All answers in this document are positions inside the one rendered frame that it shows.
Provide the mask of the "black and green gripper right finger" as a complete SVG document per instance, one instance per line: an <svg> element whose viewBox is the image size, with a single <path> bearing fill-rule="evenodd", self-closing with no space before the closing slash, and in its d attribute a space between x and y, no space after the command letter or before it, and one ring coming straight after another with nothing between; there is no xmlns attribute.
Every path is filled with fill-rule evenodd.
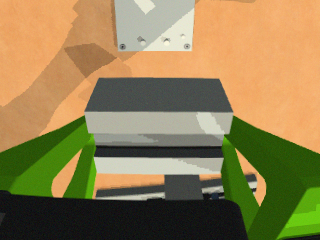
<svg viewBox="0 0 320 240"><path fill-rule="evenodd" d="M264 178L259 206L236 152ZM225 199L240 206L248 240L320 234L320 154L233 116L224 134L221 178ZM258 210L259 209L259 210Z"/></svg>

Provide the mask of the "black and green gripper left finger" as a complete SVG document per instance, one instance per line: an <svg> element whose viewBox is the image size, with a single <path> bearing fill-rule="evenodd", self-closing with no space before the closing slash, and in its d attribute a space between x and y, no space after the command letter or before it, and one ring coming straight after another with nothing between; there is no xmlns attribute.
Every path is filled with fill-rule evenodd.
<svg viewBox="0 0 320 240"><path fill-rule="evenodd" d="M0 190L53 196L54 178L80 150L73 177L62 197L92 198L97 174L96 146L94 135L88 133L85 115L0 152Z"/></svg>

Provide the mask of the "grey metal block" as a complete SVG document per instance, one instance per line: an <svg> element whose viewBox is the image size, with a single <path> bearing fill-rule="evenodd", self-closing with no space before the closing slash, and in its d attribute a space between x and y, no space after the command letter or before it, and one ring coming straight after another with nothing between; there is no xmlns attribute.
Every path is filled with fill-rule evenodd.
<svg viewBox="0 0 320 240"><path fill-rule="evenodd" d="M98 78L84 111L100 174L220 174L233 109L219 78Z"/></svg>

